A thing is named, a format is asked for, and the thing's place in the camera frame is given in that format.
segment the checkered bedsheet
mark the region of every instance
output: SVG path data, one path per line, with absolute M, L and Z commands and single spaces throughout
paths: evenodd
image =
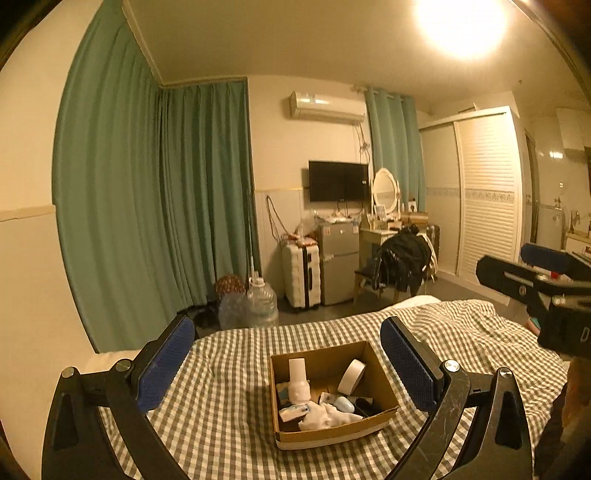
M 537 443 L 551 403 L 566 382 L 561 360 L 541 349 L 533 334 L 479 300 L 390 307 L 328 322 L 215 333 L 195 342 L 162 405 L 147 417 L 189 478 L 384 478 L 426 420 L 380 346 L 380 324 L 394 314 L 440 358 L 454 358 L 467 371 L 493 373 L 500 366 L 510 367 L 521 390 L 532 445 Z M 371 342 L 398 392 L 401 407 L 396 417 L 380 432 L 358 440 L 279 450 L 269 413 L 269 356 L 358 340 Z M 465 410 L 436 478 L 453 466 L 473 411 Z M 141 478 L 109 410 L 101 415 L 125 473 Z

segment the television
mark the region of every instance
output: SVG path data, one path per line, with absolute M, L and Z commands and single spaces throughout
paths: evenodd
M 363 163 L 308 162 L 311 202 L 354 202 L 369 197 L 369 171 Z

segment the ceiling light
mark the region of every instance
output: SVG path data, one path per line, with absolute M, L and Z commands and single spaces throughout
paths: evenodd
M 415 0 L 418 22 L 426 36 L 459 59 L 482 57 L 505 34 L 500 0 Z

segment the large plastic water jug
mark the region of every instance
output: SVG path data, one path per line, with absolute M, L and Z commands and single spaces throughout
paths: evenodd
M 247 327 L 271 327 L 279 325 L 277 295 L 273 288 L 268 283 L 265 283 L 262 277 L 255 277 L 250 280 L 247 299 Z

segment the oval mirror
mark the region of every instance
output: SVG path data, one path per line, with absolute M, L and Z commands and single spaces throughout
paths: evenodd
M 375 204 L 383 205 L 386 215 L 394 213 L 400 198 L 400 189 L 398 182 L 387 168 L 380 168 L 376 173 L 372 191 Z

